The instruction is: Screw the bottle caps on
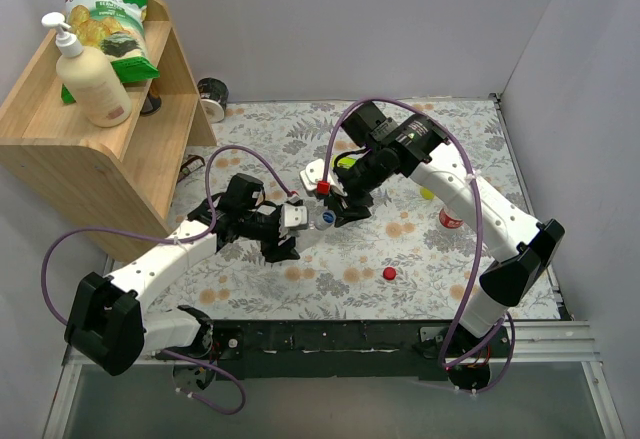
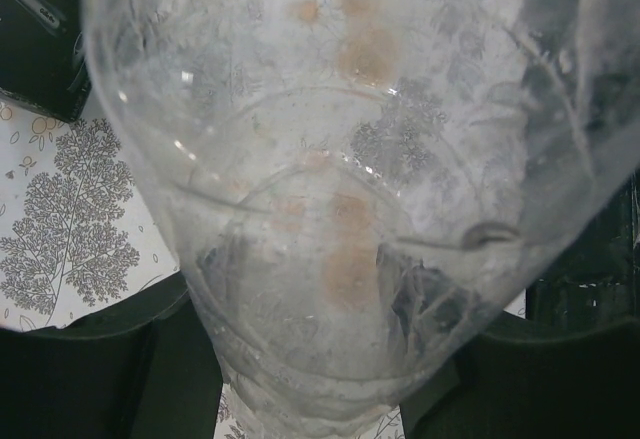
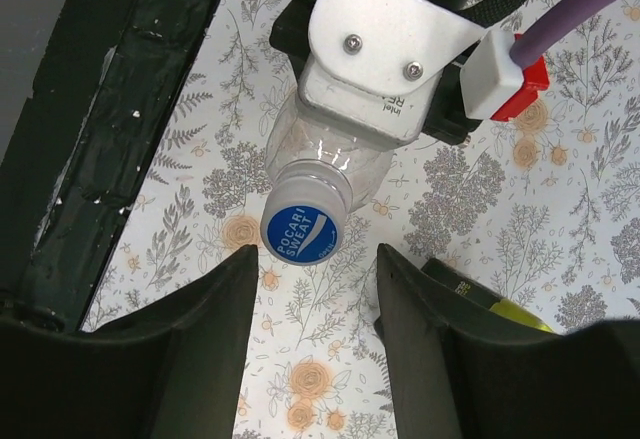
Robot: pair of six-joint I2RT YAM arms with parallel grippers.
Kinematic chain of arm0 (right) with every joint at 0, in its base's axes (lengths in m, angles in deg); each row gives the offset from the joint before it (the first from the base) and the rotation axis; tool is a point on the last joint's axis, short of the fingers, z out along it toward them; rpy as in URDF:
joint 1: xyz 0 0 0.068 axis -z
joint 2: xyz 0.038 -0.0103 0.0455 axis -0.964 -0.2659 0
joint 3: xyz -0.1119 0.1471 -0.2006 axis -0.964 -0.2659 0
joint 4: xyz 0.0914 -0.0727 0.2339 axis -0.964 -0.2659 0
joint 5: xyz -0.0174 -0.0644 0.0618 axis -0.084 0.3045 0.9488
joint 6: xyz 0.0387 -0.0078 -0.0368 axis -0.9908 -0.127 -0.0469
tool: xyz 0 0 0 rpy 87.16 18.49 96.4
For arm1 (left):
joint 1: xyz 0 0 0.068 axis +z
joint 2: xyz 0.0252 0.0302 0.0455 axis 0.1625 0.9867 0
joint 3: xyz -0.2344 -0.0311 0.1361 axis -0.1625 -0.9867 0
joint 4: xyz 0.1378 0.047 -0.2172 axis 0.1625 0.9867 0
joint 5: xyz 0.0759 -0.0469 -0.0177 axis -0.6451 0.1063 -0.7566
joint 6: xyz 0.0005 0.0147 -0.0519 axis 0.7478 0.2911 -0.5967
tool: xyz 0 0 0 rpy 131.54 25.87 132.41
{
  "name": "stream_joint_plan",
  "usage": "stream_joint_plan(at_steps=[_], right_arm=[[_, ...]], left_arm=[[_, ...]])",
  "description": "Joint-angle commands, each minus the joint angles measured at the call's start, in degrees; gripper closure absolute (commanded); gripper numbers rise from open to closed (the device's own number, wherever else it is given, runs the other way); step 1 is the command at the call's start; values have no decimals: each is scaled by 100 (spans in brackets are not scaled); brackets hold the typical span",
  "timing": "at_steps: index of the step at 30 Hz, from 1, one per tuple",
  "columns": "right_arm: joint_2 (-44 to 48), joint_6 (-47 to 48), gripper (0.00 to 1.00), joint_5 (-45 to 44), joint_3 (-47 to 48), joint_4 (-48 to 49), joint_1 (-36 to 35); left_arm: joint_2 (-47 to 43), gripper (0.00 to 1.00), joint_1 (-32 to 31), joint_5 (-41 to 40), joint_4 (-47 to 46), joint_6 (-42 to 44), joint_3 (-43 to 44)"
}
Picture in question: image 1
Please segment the clear plastic bottle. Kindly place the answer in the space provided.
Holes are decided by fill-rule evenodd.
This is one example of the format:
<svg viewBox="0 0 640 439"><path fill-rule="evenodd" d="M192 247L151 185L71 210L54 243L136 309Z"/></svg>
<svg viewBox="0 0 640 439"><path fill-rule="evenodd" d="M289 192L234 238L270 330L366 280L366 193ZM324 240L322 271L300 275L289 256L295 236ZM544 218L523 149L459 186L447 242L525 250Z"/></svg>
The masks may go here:
<svg viewBox="0 0 640 439"><path fill-rule="evenodd" d="M322 213L310 219L306 229L301 229L297 232L295 237L296 250L299 254L319 244L324 239L326 233L334 226L335 223L327 225L322 221Z"/></svg>

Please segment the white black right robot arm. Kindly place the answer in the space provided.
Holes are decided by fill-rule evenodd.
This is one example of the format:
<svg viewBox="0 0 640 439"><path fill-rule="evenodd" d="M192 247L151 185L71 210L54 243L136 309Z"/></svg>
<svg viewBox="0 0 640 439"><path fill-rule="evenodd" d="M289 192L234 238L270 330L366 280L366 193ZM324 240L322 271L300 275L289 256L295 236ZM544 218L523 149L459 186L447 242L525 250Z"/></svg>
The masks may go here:
<svg viewBox="0 0 640 439"><path fill-rule="evenodd" d="M547 269L565 229L555 219L542 222L523 212L487 183L460 141L435 119L398 102L411 115L396 123L379 109L381 102L359 100L342 113L333 130L344 131L362 156L348 169L325 158L313 189L343 226L369 218L372 191L402 175L475 231L469 282L480 289L465 290L439 352L444 357L452 341L460 354L475 356Z"/></svg>

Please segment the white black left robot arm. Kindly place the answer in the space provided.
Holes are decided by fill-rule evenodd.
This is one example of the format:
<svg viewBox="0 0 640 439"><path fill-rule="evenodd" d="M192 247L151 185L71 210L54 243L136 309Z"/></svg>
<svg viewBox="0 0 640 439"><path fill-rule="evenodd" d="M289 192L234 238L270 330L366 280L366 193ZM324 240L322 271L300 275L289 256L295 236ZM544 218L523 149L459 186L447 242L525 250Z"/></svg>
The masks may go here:
<svg viewBox="0 0 640 439"><path fill-rule="evenodd" d="M210 356L213 321L207 314L192 306L163 313L149 308L191 267L239 238L258 242L268 263L298 258L294 232L307 226L307 208L298 196L282 204L265 201L263 190L260 180L236 174L224 192L189 213L167 243L107 276L85 276L65 341L112 376L146 353L162 358L172 352L193 359Z"/></svg>

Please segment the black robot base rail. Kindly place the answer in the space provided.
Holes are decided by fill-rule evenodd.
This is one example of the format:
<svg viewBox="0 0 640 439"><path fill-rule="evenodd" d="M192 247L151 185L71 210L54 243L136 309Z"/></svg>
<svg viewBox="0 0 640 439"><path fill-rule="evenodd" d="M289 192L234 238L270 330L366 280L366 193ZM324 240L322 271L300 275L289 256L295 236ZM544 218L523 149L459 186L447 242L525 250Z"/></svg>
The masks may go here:
<svg viewBox="0 0 640 439"><path fill-rule="evenodd" d="M216 320L181 355L212 359L239 379L414 377L445 381L449 323L418 320Z"/></svg>

